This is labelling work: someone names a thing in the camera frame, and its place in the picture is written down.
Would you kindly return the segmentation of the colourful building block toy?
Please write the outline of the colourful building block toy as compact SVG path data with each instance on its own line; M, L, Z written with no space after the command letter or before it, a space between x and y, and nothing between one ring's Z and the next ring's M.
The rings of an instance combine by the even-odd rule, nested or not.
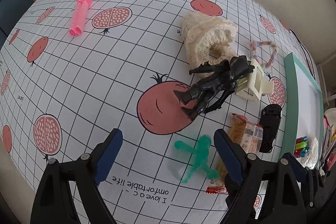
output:
M307 136L297 138L295 140L294 156L296 158L304 157L306 146L307 146Z

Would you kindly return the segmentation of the orange snack packet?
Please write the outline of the orange snack packet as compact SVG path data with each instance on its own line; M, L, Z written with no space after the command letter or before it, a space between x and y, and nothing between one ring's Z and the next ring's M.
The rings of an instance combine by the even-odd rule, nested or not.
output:
M256 153L259 151L262 143L263 128L259 124L250 122L243 115L232 113L232 125L228 136L234 143L238 143L244 152ZM210 181L206 193L227 194L224 178L228 171L219 156L216 160L216 170L220 177Z

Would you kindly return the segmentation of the green translucent toy figure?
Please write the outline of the green translucent toy figure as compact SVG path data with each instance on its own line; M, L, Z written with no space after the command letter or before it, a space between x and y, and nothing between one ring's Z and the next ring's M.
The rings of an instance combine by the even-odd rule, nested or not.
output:
M214 180L220 178L219 173L216 169L210 168L207 163L209 160L209 148L211 147L211 138L208 135L202 135L193 148L184 141L177 140L174 143L174 147L178 151L188 152L194 159L192 167L189 169L187 174L181 180L181 183L188 183L190 178L197 170L202 170L206 173L206 178L209 180Z

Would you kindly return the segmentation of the black toy car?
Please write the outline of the black toy car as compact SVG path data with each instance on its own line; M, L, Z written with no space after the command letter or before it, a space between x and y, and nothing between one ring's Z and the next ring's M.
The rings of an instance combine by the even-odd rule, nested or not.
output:
M263 129L261 153L270 153L274 146L278 128L282 118L282 107L278 104L269 104L261 111L259 125Z

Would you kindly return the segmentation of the cream plastic hair claw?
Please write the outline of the cream plastic hair claw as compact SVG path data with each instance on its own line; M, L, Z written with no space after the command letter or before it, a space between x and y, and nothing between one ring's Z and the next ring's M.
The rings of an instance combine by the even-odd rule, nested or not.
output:
M253 72L238 80L235 94L242 99L256 102L261 100L262 96L273 93L274 83L264 79L264 71L255 59L251 60L251 65L255 67Z

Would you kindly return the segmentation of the black action figure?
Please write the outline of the black action figure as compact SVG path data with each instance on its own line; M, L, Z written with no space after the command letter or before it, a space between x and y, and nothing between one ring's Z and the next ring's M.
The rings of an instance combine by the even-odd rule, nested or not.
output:
M210 75L200 79L184 92L175 90L174 94L184 105L196 100L194 107L182 107L187 117L194 120L202 113L207 114L220 109L226 98L234 93L238 80L248 76L254 68L246 56L224 59L216 65L205 62L191 69L189 74L210 73Z

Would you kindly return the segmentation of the cream lace cloth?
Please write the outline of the cream lace cloth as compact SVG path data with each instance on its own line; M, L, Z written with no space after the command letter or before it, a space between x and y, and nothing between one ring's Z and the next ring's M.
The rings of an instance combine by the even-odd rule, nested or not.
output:
M182 22L182 37L190 67L195 69L205 62L217 65L236 57L236 50L231 47L236 35L237 27L229 19L199 11L187 14Z

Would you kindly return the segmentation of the pink hair roller clip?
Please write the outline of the pink hair roller clip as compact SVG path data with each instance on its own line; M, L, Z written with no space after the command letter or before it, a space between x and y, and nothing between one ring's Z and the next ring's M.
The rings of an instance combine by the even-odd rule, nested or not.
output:
M88 10L92 4L92 0L77 0L74 14L72 16L71 25L69 27L70 36L76 37L84 31Z

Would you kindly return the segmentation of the teal shallow box tray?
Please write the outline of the teal shallow box tray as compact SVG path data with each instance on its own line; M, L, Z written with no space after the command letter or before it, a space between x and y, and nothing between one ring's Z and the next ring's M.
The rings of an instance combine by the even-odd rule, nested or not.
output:
M286 73L286 120L280 155L294 153L295 140L302 136L318 140L319 158L323 139L322 91L309 69L294 54L284 58Z

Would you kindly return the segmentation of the pomegranate print grid bedsheet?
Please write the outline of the pomegranate print grid bedsheet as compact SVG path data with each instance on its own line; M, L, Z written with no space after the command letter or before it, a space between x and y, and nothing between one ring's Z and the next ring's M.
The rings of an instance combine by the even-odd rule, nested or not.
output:
M230 129L232 113L257 122L270 103L286 104L284 58L295 53L311 73L316 66L295 34L254 0L92 0L84 31L70 36L77 0L37 0L18 20L1 49L1 138L11 159L1 168L17 217L30 220L47 158L60 162L91 152L114 128L123 145L100 192L118 223L219 223L226 194L209 194L202 171L188 183L183 140ZM278 47L265 78L274 93L256 102L229 96L220 110L194 121L159 98L197 82L189 74L182 38L190 12L229 19L231 44L251 57L251 41Z

